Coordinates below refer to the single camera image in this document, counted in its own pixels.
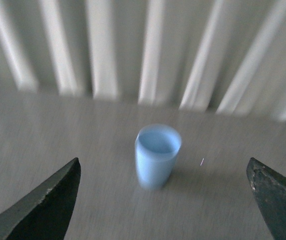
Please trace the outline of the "left gripper dark left finger camera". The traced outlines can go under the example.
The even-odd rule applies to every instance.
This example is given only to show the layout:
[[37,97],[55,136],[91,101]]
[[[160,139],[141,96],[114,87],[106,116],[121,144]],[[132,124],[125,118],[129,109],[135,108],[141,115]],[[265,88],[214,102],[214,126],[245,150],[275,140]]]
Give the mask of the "left gripper dark left finger camera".
[[0,240],[62,240],[74,211],[81,178],[72,159],[0,214]]

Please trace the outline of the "left gripper dark right finger camera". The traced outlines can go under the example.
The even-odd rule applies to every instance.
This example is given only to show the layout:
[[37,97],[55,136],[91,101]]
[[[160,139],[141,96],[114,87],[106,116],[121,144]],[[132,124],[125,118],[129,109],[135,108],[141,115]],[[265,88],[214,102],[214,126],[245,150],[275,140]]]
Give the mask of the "left gripper dark right finger camera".
[[286,240],[286,177],[251,158],[246,175],[260,213],[276,240]]

